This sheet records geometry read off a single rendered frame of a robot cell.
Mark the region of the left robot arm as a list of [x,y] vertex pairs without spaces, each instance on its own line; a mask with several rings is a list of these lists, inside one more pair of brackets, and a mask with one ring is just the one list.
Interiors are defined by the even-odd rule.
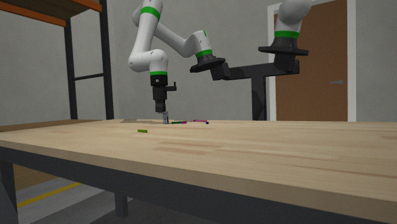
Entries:
[[274,41],[270,46],[298,48],[302,19],[311,7],[312,0],[283,0],[279,6]]

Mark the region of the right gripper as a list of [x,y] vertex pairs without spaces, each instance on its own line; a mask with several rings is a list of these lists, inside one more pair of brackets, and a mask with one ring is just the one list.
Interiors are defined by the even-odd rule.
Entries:
[[[168,122],[168,111],[166,111],[165,100],[167,99],[167,91],[176,91],[177,87],[167,86],[168,78],[165,74],[151,75],[151,86],[153,90],[153,100],[155,100],[155,112],[163,113],[163,123]],[[167,87],[166,87],[167,86]]]

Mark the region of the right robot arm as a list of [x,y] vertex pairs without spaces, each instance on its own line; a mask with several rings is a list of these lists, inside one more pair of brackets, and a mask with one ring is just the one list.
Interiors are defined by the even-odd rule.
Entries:
[[184,58],[195,54],[197,64],[216,58],[212,55],[206,31],[196,31],[189,38],[182,38],[159,22],[162,9],[162,0],[143,0],[133,12],[132,20],[138,27],[138,33],[128,60],[131,70],[135,72],[150,70],[150,76],[167,75],[167,54],[160,49],[150,51],[153,36],[168,44]]

